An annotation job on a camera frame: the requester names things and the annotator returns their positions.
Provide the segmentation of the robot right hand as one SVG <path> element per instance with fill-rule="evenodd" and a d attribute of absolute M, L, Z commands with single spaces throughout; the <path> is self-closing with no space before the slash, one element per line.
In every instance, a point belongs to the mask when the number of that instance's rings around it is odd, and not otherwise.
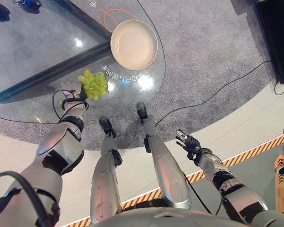
<path fill-rule="evenodd" d="M 183 130 L 176 131 L 176 143 L 187 152 L 189 160 L 196 160 L 201 148 L 200 142 L 193 136 L 186 134 Z"/>

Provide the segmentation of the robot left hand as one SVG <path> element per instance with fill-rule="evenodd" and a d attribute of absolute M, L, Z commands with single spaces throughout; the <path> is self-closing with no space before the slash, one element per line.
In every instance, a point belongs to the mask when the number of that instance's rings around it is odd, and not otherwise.
<path fill-rule="evenodd" d="M 86 103 L 87 94 L 83 89 L 83 85 L 79 81 L 66 81 L 61 83 L 61 89 L 65 96 L 62 104 L 69 102 Z"/>

